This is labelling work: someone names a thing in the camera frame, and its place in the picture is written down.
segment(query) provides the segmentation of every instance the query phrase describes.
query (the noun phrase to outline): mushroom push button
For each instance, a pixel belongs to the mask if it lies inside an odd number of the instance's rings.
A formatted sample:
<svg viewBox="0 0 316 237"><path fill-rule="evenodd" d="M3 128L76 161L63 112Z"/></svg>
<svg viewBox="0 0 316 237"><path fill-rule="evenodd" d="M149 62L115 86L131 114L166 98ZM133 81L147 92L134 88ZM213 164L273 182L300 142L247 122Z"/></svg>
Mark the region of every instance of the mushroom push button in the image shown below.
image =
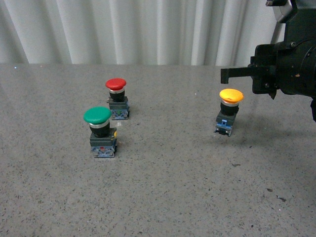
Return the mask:
<svg viewBox="0 0 316 237"><path fill-rule="evenodd" d="M108 108L93 107L83 115L92 131L90 145L96 158L112 158L117 150L117 129L110 128L111 114Z"/></svg>
<svg viewBox="0 0 316 237"><path fill-rule="evenodd" d="M224 89L219 95L222 102L221 111L216 118L215 132L227 134L230 137L239 110L239 102L243 100L243 93L235 89Z"/></svg>
<svg viewBox="0 0 316 237"><path fill-rule="evenodd" d="M125 96L126 81L122 78L113 78L105 83L109 89L110 97L108 99L109 107L112 113L112 119L128 119L129 104Z"/></svg>

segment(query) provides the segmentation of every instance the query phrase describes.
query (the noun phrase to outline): white curtain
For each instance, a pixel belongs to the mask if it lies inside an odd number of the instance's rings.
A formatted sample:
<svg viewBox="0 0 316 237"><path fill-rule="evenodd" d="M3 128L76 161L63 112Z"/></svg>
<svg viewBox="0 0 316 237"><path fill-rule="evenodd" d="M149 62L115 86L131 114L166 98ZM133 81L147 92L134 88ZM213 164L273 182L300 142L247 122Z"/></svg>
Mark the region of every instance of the white curtain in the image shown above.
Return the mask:
<svg viewBox="0 0 316 237"><path fill-rule="evenodd" d="M0 63L246 66L275 27L264 0L0 0Z"/></svg>

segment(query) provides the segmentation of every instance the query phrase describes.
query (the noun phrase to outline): screw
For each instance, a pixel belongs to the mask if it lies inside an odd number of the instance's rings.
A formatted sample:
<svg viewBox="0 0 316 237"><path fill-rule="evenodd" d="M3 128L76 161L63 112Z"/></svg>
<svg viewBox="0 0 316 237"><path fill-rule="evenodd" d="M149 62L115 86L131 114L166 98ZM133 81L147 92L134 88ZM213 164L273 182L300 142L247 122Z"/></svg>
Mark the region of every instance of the screw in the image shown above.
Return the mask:
<svg viewBox="0 0 316 237"><path fill-rule="evenodd" d="M296 47L296 43L295 42L291 42L290 46L291 46L291 48L295 48Z"/></svg>

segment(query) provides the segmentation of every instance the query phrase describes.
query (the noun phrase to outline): chrome ring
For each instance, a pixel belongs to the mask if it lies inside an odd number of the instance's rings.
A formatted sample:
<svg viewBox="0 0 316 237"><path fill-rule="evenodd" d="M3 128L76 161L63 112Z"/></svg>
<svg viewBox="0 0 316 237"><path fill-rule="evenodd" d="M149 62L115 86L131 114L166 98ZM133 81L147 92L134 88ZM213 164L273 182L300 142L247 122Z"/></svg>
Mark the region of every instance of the chrome ring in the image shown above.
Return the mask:
<svg viewBox="0 0 316 237"><path fill-rule="evenodd" d="M110 120L108 119L104 123L100 123L100 124L89 123L89 126L92 128L102 128L102 127L105 127L106 125L108 125L109 123L110 123Z"/></svg>
<svg viewBox="0 0 316 237"><path fill-rule="evenodd" d="M125 88L123 87L121 90L111 90L111 89L109 89L109 91L110 91L111 94L120 94L123 91L125 91Z"/></svg>
<svg viewBox="0 0 316 237"><path fill-rule="evenodd" d="M237 103L228 103L228 102L226 102L226 101L224 101L224 100L222 100L221 103L222 103L223 105L228 106L228 107L235 107L235 106L238 106L238 104L239 104L239 102L237 102Z"/></svg>

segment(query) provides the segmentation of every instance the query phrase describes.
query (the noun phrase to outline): emergency stop button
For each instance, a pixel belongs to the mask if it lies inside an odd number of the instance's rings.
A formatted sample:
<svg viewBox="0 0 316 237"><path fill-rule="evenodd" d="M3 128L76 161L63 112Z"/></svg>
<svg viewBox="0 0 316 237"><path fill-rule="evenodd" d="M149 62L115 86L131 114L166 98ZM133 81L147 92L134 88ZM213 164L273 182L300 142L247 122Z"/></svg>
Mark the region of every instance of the emergency stop button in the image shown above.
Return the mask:
<svg viewBox="0 0 316 237"><path fill-rule="evenodd" d="M126 85L126 81L123 78L112 78L105 83L105 86L113 91L122 90Z"/></svg>
<svg viewBox="0 0 316 237"><path fill-rule="evenodd" d="M219 93L219 96L229 104L236 104L243 100L243 93L236 89L224 89Z"/></svg>
<svg viewBox="0 0 316 237"><path fill-rule="evenodd" d="M103 124L111 117L111 111L106 107L93 107L83 115L84 121L89 124Z"/></svg>

